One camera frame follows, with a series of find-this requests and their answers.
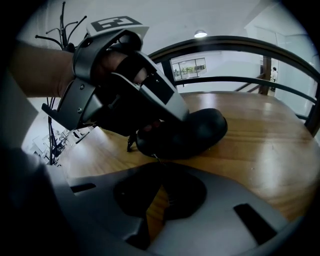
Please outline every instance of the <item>wooden surface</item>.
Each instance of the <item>wooden surface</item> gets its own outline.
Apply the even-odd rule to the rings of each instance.
[[[173,162],[233,179],[288,219],[304,215],[319,183],[320,149],[303,123],[271,96],[241,92],[186,93],[191,112],[216,108],[226,136],[190,159]],[[127,139],[96,127],[61,154],[67,177],[108,174],[154,162]]]

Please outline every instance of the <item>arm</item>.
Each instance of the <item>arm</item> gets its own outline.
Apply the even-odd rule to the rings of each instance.
[[[27,97],[61,97],[74,79],[73,54],[18,42],[9,71]]]
[[[106,52],[94,69],[94,79],[105,84],[108,73],[115,71],[126,57],[123,53]],[[73,54],[70,52],[18,42],[8,68],[27,97],[62,97],[75,78],[72,61]],[[146,76],[146,71],[142,69],[134,82],[140,83]]]

